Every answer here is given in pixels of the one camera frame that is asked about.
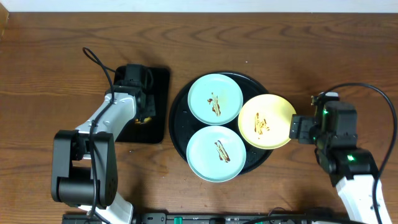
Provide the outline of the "light blue plate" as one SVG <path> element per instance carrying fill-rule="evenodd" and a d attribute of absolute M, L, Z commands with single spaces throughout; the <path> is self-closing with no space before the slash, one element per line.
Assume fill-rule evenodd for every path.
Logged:
<path fill-rule="evenodd" d="M 232 78 L 212 73 L 194 81 L 187 101 L 196 119 L 209 125 L 222 125 L 235 119 L 241 111 L 243 93 Z"/>
<path fill-rule="evenodd" d="M 191 170 L 209 182 L 235 178 L 246 162 L 243 140 L 223 126 L 207 126 L 197 131 L 188 142 L 186 155 Z"/>

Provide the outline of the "yellow plate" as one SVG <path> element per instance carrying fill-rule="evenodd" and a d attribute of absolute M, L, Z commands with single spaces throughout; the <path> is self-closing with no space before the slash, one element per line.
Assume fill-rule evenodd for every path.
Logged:
<path fill-rule="evenodd" d="M 256 148 L 277 149 L 290 141 L 290 123 L 295 114 L 295 108 L 285 98 L 273 94 L 258 95 L 241 108 L 239 132 Z"/>

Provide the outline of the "yellow green scrub sponge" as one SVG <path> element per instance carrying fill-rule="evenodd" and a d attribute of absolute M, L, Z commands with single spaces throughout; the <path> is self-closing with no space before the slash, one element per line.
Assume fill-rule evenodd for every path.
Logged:
<path fill-rule="evenodd" d="M 147 117 L 147 118 L 144 118 L 144 119 L 135 119 L 134 123 L 135 124 L 146 124 L 146 123 L 148 123 L 151 120 L 152 120 L 151 117 Z"/>

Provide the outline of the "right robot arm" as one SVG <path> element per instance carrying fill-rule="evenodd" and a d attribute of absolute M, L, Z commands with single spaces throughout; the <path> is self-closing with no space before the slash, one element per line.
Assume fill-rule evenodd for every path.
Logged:
<path fill-rule="evenodd" d="M 349 219 L 362 223 L 390 223 L 372 154 L 357 146 L 358 115 L 351 103 L 335 92 L 312 98 L 313 116 L 293 115 L 289 137 L 315 145 L 318 165 L 329 175 Z"/>

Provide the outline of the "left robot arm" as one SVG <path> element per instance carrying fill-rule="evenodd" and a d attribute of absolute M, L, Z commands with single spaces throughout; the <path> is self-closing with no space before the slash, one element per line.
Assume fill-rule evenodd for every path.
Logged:
<path fill-rule="evenodd" d="M 53 140 L 51 196 L 86 211 L 102 223 L 131 223 L 134 207 L 118 193 L 115 141 L 136 118 L 154 114 L 147 92 L 154 76 L 149 67 L 129 64 L 110 83 L 101 106 L 74 130 L 60 130 Z"/>

